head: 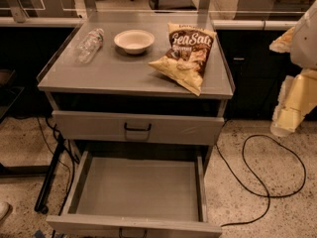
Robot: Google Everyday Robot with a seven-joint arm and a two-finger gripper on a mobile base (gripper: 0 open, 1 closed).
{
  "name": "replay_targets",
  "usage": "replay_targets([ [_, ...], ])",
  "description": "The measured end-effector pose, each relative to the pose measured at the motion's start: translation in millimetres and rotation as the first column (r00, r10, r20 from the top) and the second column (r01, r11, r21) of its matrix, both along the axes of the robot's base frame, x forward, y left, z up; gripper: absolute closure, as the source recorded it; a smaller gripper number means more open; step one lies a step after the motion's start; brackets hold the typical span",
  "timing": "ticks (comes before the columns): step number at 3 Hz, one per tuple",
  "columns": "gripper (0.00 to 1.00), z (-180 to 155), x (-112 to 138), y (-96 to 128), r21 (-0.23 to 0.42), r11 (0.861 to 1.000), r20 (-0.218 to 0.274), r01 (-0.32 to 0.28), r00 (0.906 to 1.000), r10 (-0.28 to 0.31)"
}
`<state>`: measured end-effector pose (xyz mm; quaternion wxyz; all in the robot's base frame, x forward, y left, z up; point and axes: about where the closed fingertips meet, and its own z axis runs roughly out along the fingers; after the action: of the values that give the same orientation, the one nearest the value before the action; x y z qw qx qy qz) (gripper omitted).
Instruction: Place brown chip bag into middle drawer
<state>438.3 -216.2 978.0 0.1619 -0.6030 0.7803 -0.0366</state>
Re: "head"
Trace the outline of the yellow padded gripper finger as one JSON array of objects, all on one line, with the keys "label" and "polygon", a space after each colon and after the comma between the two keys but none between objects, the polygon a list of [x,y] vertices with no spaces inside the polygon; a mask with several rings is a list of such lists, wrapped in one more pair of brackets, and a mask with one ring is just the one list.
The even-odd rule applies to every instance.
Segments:
[{"label": "yellow padded gripper finger", "polygon": [[281,85],[270,131],[277,137],[294,133],[317,106],[317,70],[302,69],[295,77],[287,76]]},{"label": "yellow padded gripper finger", "polygon": [[294,27],[288,29],[285,33],[283,33],[280,37],[275,39],[270,45],[269,49],[276,53],[289,53],[292,44]]}]

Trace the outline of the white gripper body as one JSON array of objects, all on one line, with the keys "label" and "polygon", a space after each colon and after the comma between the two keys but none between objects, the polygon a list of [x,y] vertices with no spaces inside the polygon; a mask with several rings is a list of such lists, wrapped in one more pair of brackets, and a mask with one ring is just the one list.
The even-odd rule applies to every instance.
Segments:
[{"label": "white gripper body", "polygon": [[294,28],[290,58],[294,64],[302,68],[317,68],[317,1]]}]

